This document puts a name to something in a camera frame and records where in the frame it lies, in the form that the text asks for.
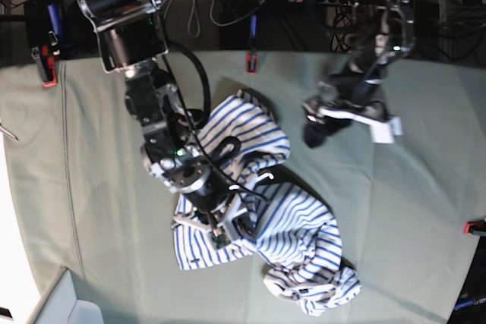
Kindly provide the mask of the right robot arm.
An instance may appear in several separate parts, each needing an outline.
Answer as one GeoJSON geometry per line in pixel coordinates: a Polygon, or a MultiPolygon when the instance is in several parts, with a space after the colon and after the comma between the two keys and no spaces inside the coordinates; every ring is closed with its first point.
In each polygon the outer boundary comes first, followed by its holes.
{"type": "Polygon", "coordinates": [[[124,75],[125,105],[142,130],[140,149],[148,172],[171,192],[186,198],[190,213],[174,222],[206,235],[215,248],[251,239],[254,229],[243,205],[248,189],[222,167],[241,151],[241,141],[224,137],[207,152],[198,137],[210,116],[207,73],[193,52],[171,42],[159,11],[161,0],[77,0],[91,23],[106,72],[124,75]],[[177,51],[195,66],[202,84],[200,111],[186,107],[175,76],[158,58],[177,51]]]}

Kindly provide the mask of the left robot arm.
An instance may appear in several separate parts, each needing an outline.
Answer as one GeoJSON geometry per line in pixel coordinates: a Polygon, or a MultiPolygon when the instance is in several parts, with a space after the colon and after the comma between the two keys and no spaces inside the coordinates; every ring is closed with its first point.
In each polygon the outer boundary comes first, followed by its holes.
{"type": "Polygon", "coordinates": [[[352,6],[368,14],[341,29],[354,38],[346,62],[339,71],[326,69],[316,93],[302,103],[307,118],[303,140],[312,149],[354,122],[368,126],[376,144],[392,144],[402,135],[383,81],[387,68],[415,46],[414,0],[352,0],[352,6]]]}

